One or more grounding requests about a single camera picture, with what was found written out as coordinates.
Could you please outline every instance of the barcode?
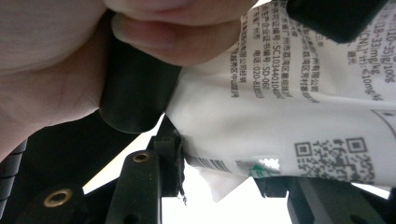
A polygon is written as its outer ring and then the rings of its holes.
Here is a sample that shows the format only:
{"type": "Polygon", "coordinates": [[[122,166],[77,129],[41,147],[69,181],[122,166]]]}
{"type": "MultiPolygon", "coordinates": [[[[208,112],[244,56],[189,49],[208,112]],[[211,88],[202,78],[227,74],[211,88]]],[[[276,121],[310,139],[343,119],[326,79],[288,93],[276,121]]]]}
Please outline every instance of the barcode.
{"type": "Polygon", "coordinates": [[[295,150],[302,176],[374,183],[374,166],[362,137],[302,142],[295,150]]]}
{"type": "Polygon", "coordinates": [[[187,154],[185,155],[185,158],[190,166],[206,167],[212,170],[220,170],[229,173],[231,172],[223,161],[196,158],[187,154]]]}

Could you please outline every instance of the black handle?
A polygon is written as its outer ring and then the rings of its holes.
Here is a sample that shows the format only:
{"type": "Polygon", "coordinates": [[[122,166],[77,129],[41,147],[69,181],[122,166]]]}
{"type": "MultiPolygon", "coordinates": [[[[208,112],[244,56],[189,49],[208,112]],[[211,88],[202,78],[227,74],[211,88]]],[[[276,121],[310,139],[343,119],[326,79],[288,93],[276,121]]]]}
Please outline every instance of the black handle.
{"type": "Polygon", "coordinates": [[[114,38],[99,108],[103,120],[125,133],[149,131],[165,110],[180,70],[114,38]]]}

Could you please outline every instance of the finger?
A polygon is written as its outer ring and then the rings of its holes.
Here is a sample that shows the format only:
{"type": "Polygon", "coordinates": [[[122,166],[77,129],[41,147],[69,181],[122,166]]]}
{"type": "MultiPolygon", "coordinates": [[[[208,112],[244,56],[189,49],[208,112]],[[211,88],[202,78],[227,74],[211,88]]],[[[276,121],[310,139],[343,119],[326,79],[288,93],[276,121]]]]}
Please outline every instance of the finger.
{"type": "Polygon", "coordinates": [[[162,11],[185,7],[194,1],[196,0],[104,0],[108,8],[117,12],[162,11]]]}
{"type": "MultiPolygon", "coordinates": [[[[162,0],[150,1],[164,4],[162,0]]],[[[257,0],[195,0],[184,7],[170,7],[165,10],[133,7],[131,0],[106,0],[106,2],[113,10],[136,20],[196,26],[235,21],[252,8],[257,0]]]]}
{"type": "Polygon", "coordinates": [[[160,60],[191,65],[208,61],[232,46],[239,36],[240,20],[191,27],[117,15],[113,32],[121,41],[160,60]]]}

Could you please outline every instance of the white packaging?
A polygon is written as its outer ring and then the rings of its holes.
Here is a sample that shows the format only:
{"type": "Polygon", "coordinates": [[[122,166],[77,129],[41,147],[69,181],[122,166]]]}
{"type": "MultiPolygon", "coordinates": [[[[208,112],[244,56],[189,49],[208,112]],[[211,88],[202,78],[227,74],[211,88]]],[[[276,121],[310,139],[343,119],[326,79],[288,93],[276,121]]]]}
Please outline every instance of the white packaging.
{"type": "Polygon", "coordinates": [[[253,8],[235,46],[182,70],[167,114],[192,165],[396,186],[396,1],[338,45],[253,8]]]}

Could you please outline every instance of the hand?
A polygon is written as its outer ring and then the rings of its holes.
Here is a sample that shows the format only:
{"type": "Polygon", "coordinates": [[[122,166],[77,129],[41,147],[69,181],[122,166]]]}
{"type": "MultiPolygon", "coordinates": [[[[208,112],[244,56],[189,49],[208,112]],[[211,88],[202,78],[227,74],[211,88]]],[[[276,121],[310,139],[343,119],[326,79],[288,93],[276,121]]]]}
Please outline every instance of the hand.
{"type": "Polygon", "coordinates": [[[112,20],[120,40],[169,63],[215,57],[239,36],[251,0],[3,0],[0,160],[39,129],[99,106],[112,20]]]}

